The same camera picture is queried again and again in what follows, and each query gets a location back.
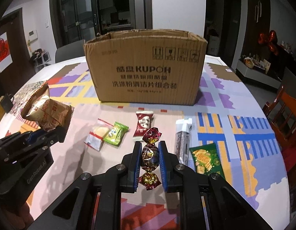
brown snack package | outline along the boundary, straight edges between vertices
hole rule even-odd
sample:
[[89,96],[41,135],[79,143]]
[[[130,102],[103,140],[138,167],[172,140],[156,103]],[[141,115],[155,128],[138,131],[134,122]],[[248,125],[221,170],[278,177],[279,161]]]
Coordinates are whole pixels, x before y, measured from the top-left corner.
[[48,83],[44,83],[28,100],[21,116],[30,121],[36,121],[45,131],[63,126],[69,128],[73,107],[50,99]]

red and white snack package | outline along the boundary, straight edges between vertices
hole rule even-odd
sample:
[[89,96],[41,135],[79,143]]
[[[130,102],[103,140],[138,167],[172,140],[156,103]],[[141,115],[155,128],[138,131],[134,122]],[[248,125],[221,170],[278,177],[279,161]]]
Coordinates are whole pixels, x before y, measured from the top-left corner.
[[84,143],[88,147],[99,151],[103,142],[103,138],[109,133],[111,129],[113,129],[113,127],[114,126],[110,123],[98,118],[96,125],[93,126]]
[[153,111],[137,111],[137,126],[133,135],[134,141],[143,141],[143,136],[151,128]]

metal screw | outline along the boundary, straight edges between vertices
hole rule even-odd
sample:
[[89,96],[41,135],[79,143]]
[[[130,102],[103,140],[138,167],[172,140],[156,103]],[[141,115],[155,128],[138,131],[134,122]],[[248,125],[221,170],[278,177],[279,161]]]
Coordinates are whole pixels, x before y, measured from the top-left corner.
[[83,174],[81,175],[81,179],[82,179],[82,180],[87,180],[89,177],[90,177],[90,173],[83,173]]
[[126,166],[124,165],[124,164],[118,164],[118,165],[116,165],[116,168],[118,169],[118,170],[124,170],[125,168],[126,168]]
[[219,175],[218,173],[212,173],[212,174],[211,174],[211,177],[212,177],[214,180],[217,180],[217,179],[220,177],[220,175]]
[[177,164],[176,169],[177,170],[184,170],[185,166],[183,164]]

green candy package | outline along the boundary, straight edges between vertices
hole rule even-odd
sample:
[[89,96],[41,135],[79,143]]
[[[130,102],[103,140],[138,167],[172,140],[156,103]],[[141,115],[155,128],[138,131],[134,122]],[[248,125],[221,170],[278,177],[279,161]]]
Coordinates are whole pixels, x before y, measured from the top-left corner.
[[105,136],[104,141],[112,144],[112,145],[119,145],[124,134],[128,131],[129,127],[122,124],[115,122],[113,129]]
[[215,143],[192,147],[189,150],[192,154],[197,173],[209,175],[216,172],[225,178]]

red candy package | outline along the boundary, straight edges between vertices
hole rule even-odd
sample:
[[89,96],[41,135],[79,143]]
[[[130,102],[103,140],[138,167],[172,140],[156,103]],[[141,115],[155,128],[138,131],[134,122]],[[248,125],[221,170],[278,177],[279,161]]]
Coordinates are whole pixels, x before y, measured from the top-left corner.
[[136,115],[137,115],[137,126],[136,126],[136,131],[133,135],[133,140],[142,141],[146,131],[151,128],[153,111],[138,111],[136,112]]

